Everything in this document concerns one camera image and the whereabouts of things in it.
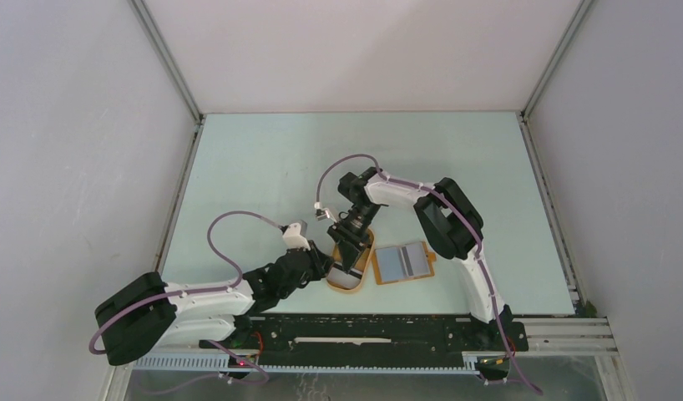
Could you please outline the orange oval plastic tray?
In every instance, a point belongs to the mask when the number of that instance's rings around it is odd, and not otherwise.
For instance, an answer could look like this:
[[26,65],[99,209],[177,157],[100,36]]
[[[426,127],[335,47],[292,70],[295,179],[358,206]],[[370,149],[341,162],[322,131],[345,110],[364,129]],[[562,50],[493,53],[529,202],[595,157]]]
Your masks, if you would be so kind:
[[366,249],[349,272],[341,269],[341,254],[338,245],[332,250],[331,257],[334,264],[326,276],[327,285],[335,291],[352,294],[358,292],[367,276],[369,266],[372,264],[372,254],[375,251],[375,234],[371,228],[367,229],[371,246]]

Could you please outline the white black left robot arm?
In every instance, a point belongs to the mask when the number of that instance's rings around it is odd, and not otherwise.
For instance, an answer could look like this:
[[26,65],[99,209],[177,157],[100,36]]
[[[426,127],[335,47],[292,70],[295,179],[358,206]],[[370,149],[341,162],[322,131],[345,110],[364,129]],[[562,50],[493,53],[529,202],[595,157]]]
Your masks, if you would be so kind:
[[333,265],[331,256],[309,245],[226,282],[176,284],[145,273],[96,307],[94,341],[104,346],[91,342],[89,350],[120,366],[157,347],[201,340],[241,348],[250,341],[250,316],[325,278]]

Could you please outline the white VIP card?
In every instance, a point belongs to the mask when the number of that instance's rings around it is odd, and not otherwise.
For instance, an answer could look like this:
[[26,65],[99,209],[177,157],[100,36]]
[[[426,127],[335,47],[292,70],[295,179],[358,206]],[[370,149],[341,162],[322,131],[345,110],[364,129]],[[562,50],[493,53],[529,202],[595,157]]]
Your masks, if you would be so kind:
[[362,278],[362,271],[352,268],[347,272],[342,270],[342,267],[338,263],[335,263],[326,279],[327,282],[334,287],[344,290],[353,290],[360,285]]

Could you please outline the orange leather card holder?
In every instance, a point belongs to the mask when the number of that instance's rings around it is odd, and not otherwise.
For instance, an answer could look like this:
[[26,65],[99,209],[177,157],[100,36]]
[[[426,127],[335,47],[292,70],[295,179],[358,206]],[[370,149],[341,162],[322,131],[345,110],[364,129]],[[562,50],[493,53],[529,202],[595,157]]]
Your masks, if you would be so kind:
[[377,248],[372,268],[377,285],[408,282],[435,276],[436,254],[425,241]]

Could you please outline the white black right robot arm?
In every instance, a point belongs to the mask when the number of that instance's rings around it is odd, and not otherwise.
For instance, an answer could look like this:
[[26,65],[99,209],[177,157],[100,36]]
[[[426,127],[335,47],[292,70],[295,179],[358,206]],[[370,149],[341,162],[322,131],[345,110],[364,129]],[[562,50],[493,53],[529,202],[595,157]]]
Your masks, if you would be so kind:
[[410,210],[433,251],[463,266],[470,315],[477,321],[473,326],[476,344],[494,349],[505,340],[504,323],[511,322],[513,314],[486,266],[483,218],[454,180],[445,177],[429,185],[393,178],[370,167],[360,175],[345,174],[337,190],[352,203],[327,230],[337,246],[344,272],[349,272],[371,246],[367,228],[381,207]]

